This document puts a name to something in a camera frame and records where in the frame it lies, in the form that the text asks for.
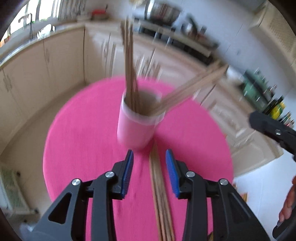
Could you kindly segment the person's right hand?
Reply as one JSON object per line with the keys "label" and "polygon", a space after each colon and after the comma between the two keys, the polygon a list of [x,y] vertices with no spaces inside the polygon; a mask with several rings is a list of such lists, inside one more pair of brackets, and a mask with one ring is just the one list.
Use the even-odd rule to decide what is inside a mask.
{"label": "person's right hand", "polygon": [[296,185],[296,176],[292,180],[292,187],[289,190],[287,197],[285,199],[283,208],[279,213],[279,221],[283,222],[286,219],[289,219],[292,214],[292,205],[295,202],[295,185]]}

